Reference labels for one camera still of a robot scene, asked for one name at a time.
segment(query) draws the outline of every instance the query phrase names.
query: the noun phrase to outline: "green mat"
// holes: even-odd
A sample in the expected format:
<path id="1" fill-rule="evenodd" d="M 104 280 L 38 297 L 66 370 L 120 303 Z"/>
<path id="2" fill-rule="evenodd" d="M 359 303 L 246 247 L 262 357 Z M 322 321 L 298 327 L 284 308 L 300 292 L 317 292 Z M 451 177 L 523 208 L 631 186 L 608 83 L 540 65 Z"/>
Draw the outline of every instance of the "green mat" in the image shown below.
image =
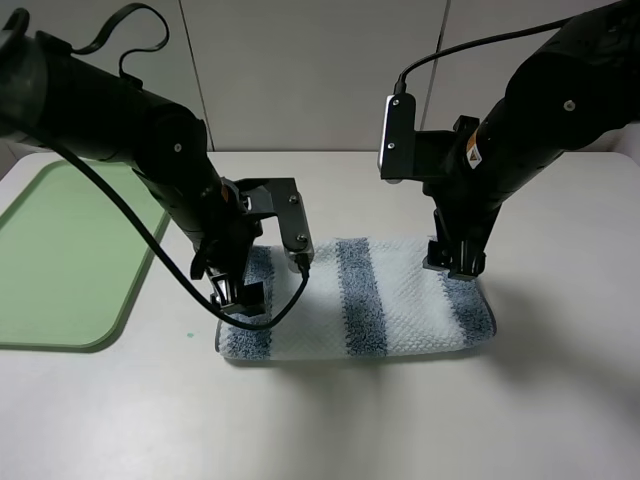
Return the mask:
<path id="1" fill-rule="evenodd" d="M 159 238 L 168 217 L 135 174 L 89 164 Z M 151 255 L 74 167 L 46 166 L 0 217 L 0 348 L 88 352 L 110 345 Z"/>

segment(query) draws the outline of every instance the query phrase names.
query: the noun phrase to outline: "black cable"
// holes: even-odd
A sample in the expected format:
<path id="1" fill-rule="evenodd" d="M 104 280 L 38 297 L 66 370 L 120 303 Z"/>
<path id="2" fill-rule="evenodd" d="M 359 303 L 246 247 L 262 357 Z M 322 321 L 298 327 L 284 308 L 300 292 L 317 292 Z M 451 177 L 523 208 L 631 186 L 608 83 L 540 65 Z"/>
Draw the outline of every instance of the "black cable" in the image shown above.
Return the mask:
<path id="1" fill-rule="evenodd" d="M 150 7 L 149 5 L 145 5 L 144 3 L 130 3 L 129 5 L 125 5 L 116 13 L 111 15 L 111 17 L 109 17 L 109 20 L 105 22 L 105 24 L 102 26 L 102 28 L 98 32 L 98 35 L 96 36 L 95 40 L 91 42 L 91 44 L 83 48 L 74 49 L 72 50 L 72 53 L 76 55 L 89 55 L 91 53 L 94 53 L 100 50 L 107 43 L 107 40 L 109 40 L 109 37 L 111 36 L 115 28 L 120 24 L 120 22 L 122 22 L 125 18 L 127 18 L 136 10 L 149 10 L 153 12 L 164 25 L 165 34 L 162 41 L 160 41 L 160 43 L 158 43 L 157 45 L 154 45 L 153 47 L 132 48 L 131 50 L 127 50 L 120 56 L 120 59 L 118 60 L 118 71 L 120 72 L 121 77 L 128 77 L 129 75 L 124 71 L 122 67 L 124 63 L 124 59 L 128 55 L 136 52 L 147 52 L 147 53 L 157 52 L 158 50 L 162 50 L 164 46 L 167 43 L 169 43 L 170 33 L 169 33 L 169 25 L 167 24 L 167 21 L 160 14 L 160 12 L 158 12 L 155 8 Z"/>
<path id="2" fill-rule="evenodd" d="M 557 20 L 555 22 L 545 23 L 544 25 L 538 25 L 537 27 L 525 28 L 524 30 L 518 30 L 516 32 L 502 33 L 500 35 L 494 35 L 492 37 L 480 38 L 478 40 L 462 43 L 460 45 L 456 45 L 455 47 L 446 48 L 444 50 L 440 50 L 439 52 L 432 53 L 431 55 L 427 55 L 426 57 L 423 57 L 420 60 L 412 63 L 402 71 L 402 73 L 398 77 L 398 81 L 393 88 L 393 93 L 394 95 L 398 95 L 399 93 L 406 92 L 407 75 L 409 75 L 416 68 L 432 62 L 437 58 L 446 57 L 447 55 L 451 55 L 453 53 L 462 52 L 463 50 L 480 47 L 482 45 L 488 45 L 490 43 L 503 42 L 505 40 L 512 40 L 514 38 L 528 37 L 529 35 L 535 35 L 536 33 L 548 32 L 549 30 L 556 30 L 558 28 L 564 27 L 573 18 L 574 17 L 569 17 L 563 20 Z"/>
<path id="3" fill-rule="evenodd" d="M 111 200 L 116 207 L 123 213 L 123 215 L 131 222 L 136 231 L 140 234 L 140 236 L 147 243 L 149 248 L 155 253 L 155 255 L 160 259 L 160 261 L 167 267 L 167 270 L 171 272 L 171 274 L 175 277 L 175 279 L 184 287 L 184 289 L 189 292 L 189 294 L 194 298 L 196 302 L 202 305 L 209 313 L 215 315 L 221 321 L 228 323 L 237 328 L 241 328 L 243 330 L 268 330 L 276 326 L 280 321 L 289 313 L 289 311 L 296 304 L 302 292 L 304 292 L 307 283 L 309 282 L 309 265 L 306 262 L 298 263 L 298 268 L 300 269 L 300 273 L 302 274 L 302 282 L 300 282 L 300 286 L 296 293 L 291 297 L 289 303 L 285 305 L 285 307 L 269 322 L 263 324 L 251 324 L 247 322 L 241 322 L 236 320 L 229 315 L 223 313 L 217 306 L 213 305 L 209 300 L 207 300 L 202 294 L 193 286 L 193 284 L 183 275 L 180 269 L 173 263 L 171 257 L 167 255 L 167 253 L 162 249 L 160 244 L 156 241 L 154 236 L 147 230 L 142 221 L 138 218 L 131 207 L 127 205 L 118 193 L 111 188 L 111 186 L 104 181 L 104 179 L 98 175 L 93 169 L 84 163 L 82 160 L 78 158 L 72 151 L 67 149 L 62 144 L 58 143 L 53 137 L 48 135 L 45 132 L 39 131 L 37 128 L 31 127 L 30 125 L 24 123 L 21 120 L 15 119 L 9 115 L 5 115 L 3 112 L 0 112 L 0 122 L 5 123 L 7 125 L 12 126 L 18 131 L 29 135 L 34 138 L 41 144 L 47 145 L 53 151 L 55 151 L 62 158 L 67 160 L 71 165 L 76 167 L 83 173 L 93 184 L 102 190 L 109 200 Z"/>

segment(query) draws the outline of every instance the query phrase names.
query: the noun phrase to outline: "table surface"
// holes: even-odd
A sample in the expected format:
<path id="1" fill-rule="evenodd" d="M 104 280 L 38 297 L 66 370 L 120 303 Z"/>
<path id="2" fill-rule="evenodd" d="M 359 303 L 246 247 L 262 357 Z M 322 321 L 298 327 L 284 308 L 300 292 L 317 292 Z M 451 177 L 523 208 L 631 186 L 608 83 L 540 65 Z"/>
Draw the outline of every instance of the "table surface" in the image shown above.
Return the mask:
<path id="1" fill-rule="evenodd" d="M 315 240 L 434 232 L 431 199 L 380 182 L 375 153 L 212 159 L 230 178 L 295 176 Z M 278 238 L 266 222 L 261 241 Z M 163 245 L 186 272 L 175 225 Z M 491 236 L 492 342 L 349 362 L 225 361 L 216 321 L 154 261 L 108 349 L 0 352 L 0 478 L 635 479 L 638 245 L 640 168 L 567 154 L 504 205 Z"/>

